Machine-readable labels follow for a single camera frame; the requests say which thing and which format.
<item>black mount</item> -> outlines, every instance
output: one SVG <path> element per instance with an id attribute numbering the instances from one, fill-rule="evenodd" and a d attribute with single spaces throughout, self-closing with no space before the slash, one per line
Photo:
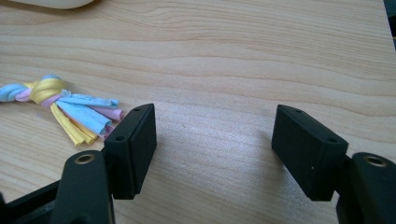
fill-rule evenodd
<path id="1" fill-rule="evenodd" d="M 5 203 L 0 194 L 0 223 L 115 223 L 114 199 L 140 193 L 157 146 L 154 105 L 133 109 L 105 140 L 102 151 L 70 157 L 61 180 Z"/>
<path id="2" fill-rule="evenodd" d="M 304 111 L 277 107 L 272 148 L 309 199 L 329 201 L 336 190 L 340 223 L 395 223 L 396 165 L 370 153 L 350 159 L 347 146 Z"/>

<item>ribbon knot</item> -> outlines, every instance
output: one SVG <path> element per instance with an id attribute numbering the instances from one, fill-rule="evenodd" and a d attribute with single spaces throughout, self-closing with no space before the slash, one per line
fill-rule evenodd
<path id="1" fill-rule="evenodd" d="M 0 102 L 34 101 L 50 108 L 76 146 L 92 144 L 100 136 L 105 138 L 114 129 L 112 119 L 121 120 L 118 100 L 72 94 L 55 75 L 24 84 L 9 84 L 0 88 Z"/>

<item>pastel ribbon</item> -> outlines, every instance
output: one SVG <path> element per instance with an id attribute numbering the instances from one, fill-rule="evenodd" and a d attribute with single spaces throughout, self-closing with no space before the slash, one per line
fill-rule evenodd
<path id="1" fill-rule="evenodd" d="M 114 129 L 112 120 L 121 120 L 119 101 L 90 95 L 72 94 L 55 75 L 46 75 L 35 82 L 8 84 L 0 88 L 0 102 L 34 101 L 51 110 L 75 146 L 92 144 Z"/>

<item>wood grain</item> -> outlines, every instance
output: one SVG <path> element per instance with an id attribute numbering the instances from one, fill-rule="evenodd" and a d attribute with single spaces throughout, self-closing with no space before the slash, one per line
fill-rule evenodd
<path id="1" fill-rule="evenodd" d="M 156 105 L 143 190 L 118 223 L 337 223 L 271 149 L 276 105 L 311 114 L 348 155 L 396 161 L 396 54 L 382 1 L 99 0 L 55 10 L 0 2 L 0 85 L 48 73 L 73 92 Z M 73 147 L 49 111 L 0 104 L 0 191 L 61 177 Z"/>

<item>wooden table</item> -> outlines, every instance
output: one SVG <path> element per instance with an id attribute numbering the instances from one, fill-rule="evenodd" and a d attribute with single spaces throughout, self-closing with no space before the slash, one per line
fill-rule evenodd
<path id="1" fill-rule="evenodd" d="M 0 2 L 0 85 L 53 73 L 72 92 L 154 103 L 158 146 L 118 223 L 337 223 L 271 149 L 276 105 L 396 161 L 396 54 L 382 1 Z M 45 108 L 0 104 L 7 202 L 61 177 L 74 147 Z"/>

